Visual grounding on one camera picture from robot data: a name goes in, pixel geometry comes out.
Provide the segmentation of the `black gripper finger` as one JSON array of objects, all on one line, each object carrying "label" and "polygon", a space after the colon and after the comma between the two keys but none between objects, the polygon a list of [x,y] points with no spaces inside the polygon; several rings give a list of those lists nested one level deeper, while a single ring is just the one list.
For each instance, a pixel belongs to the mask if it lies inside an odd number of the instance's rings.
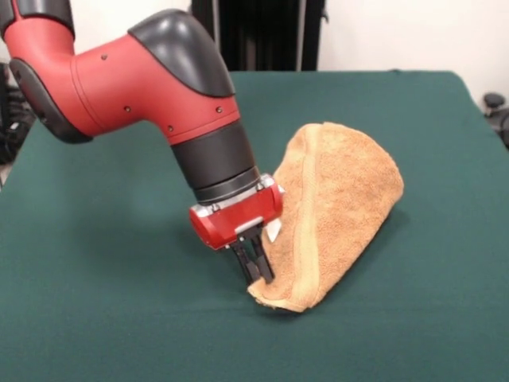
[{"label": "black gripper finger", "polygon": [[258,267],[259,274],[266,283],[272,283],[274,281],[274,272],[263,248],[260,234],[256,234],[251,238],[251,246],[254,250],[255,263]]},{"label": "black gripper finger", "polygon": [[246,248],[241,242],[235,242],[231,245],[231,250],[235,253],[239,265],[244,274],[247,283],[253,283],[259,279],[259,271],[256,264],[251,260]]}]

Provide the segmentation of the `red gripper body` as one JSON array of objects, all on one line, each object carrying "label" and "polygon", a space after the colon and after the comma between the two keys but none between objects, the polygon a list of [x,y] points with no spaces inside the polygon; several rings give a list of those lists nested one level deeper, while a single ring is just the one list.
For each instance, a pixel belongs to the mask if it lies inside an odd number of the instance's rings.
[{"label": "red gripper body", "polygon": [[285,190],[264,173],[253,187],[212,205],[194,205],[189,219],[200,239],[210,248],[225,248],[256,226],[266,226],[282,214]]}]

